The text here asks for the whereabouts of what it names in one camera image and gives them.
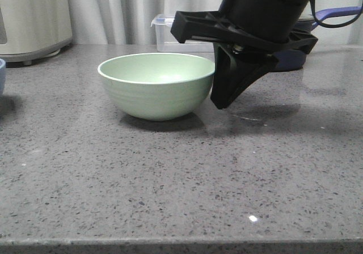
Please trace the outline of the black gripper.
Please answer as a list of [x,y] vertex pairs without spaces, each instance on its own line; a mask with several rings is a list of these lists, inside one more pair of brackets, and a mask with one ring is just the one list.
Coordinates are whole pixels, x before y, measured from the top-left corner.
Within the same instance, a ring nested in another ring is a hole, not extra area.
[[271,72],[271,53],[299,49],[308,54],[318,39],[295,27],[309,0],[222,0],[217,11],[177,11],[171,34],[214,43],[211,100],[225,109],[250,85]]

